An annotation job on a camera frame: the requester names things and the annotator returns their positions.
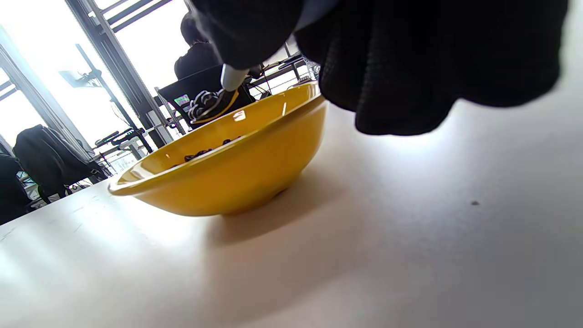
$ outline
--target metal frame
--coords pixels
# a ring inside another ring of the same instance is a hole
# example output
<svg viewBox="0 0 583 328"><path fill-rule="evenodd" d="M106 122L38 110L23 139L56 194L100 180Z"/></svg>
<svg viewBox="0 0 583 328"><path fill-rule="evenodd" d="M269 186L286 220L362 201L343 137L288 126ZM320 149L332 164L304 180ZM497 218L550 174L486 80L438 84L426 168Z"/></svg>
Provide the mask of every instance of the metal frame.
<svg viewBox="0 0 583 328"><path fill-rule="evenodd" d="M98 72L97 68L95 68L95 66L93 65L93 63L89 59L89 57L87 57L87 54L85 53L85 51L83 50L83 48L81 47L80 44L75 44L75 47L77 47L77 50L79 50L79 52L81 53L81 56L83 56L83 59L85 60L85 62L89 66L89 68L91 69L90 74L92 74L99 81L99 84L103 87L103 89L106 90L107 94L111 98L111 102L113 102L115 104L115 106L120 110L120 113L122 114L122 116L124 116L126 123L128 123L128 125L132 129L134 129L134 131L137 131L138 127L136 126L134 121L131 119L131 117L128 115L128 112L125 111L125 109L121 105L120 101L117 100L117 97L113 94L113 92L111 91L111 89L109 88L107 83L103 80L103 77L101 76L101 72L99 74L96 73L96 72ZM144 139L143 135L138 134L138 138L143 143L144 147L146 147L147 151L149 153L152 153L153 152L152 147Z"/></svg>
<svg viewBox="0 0 583 328"><path fill-rule="evenodd" d="M0 67L5 71L16 89L22 91L45 123L65 137L69 143L85 156L91 146L63 111L52 93L42 83L18 49L0 26Z"/></svg>
<svg viewBox="0 0 583 328"><path fill-rule="evenodd" d="M155 4L153 4L152 6L144 9L143 11L139 12L138 14L136 14L134 17L126 20L125 22L114 26L113 27L113 32L117 33L119 32L121 29L129 26L131 23L136 22L138 19L145 17L146 15L152 13L153 11L155 11L156 9L162 7L163 5L169 3L172 0L160 0L159 2L156 2Z"/></svg>
<svg viewBox="0 0 583 328"><path fill-rule="evenodd" d="M149 113L151 111L155 113L158 107L123 51L110 24L103 16L103 11L95 4L94 0L65 0L65 2L111 72L144 128L150 129L156 126L151 121ZM118 1L112 6L118 6L122 3ZM149 135L158 148L173 140L165 126L158 126Z"/></svg>
<svg viewBox="0 0 583 328"><path fill-rule="evenodd" d="M14 87L13 89L8 90L6 93L4 93L3 95L0 96L0 102L3 101L4 99L8 98L13 93L16 93L17 91L18 91L18 89L16 87Z"/></svg>

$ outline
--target black chair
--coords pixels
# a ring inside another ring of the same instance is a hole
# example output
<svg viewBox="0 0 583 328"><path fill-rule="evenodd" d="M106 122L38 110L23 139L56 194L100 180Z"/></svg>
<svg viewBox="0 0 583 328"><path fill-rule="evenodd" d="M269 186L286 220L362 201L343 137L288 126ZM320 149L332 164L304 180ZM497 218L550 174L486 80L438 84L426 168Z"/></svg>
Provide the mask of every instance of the black chair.
<svg viewBox="0 0 583 328"><path fill-rule="evenodd" d="M187 108L190 104L190 100L194 100L199 92L203 90L217 92L223 87L220 83L220 75L223 67L221 65L211 67L204 71L192 74L177 82L172 83L160 90L158 92L176 109L180 115L185 119L188 126L193 130L199 128L200 126L206 124L204 123L191 123L188 118ZM234 104L226 111L223 115L229 114L232 111L245 107L253 102L253 98L247 88L240 86L239 97L235 100Z"/></svg>

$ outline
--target white table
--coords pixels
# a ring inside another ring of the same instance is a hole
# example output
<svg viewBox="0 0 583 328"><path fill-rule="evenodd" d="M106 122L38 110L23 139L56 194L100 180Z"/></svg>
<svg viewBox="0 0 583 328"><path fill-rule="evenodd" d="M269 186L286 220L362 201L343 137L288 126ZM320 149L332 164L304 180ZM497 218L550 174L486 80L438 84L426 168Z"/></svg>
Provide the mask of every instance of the white table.
<svg viewBox="0 0 583 328"><path fill-rule="evenodd" d="M102 183L0 226L1 326L581 327L576 29L560 87L524 109L460 102L414 138L360 135L331 109L301 179L237 218Z"/></svg>

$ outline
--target window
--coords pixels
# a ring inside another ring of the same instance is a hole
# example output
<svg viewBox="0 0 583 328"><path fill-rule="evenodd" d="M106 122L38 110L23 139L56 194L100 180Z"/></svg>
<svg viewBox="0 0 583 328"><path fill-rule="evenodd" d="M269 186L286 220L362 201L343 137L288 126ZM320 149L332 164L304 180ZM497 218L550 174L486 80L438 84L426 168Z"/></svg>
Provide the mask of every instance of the window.
<svg viewBox="0 0 583 328"><path fill-rule="evenodd" d="M189 48L180 33L187 12L184 1L170 1L115 34L153 96L154 87L163 88L177 80L174 63Z"/></svg>

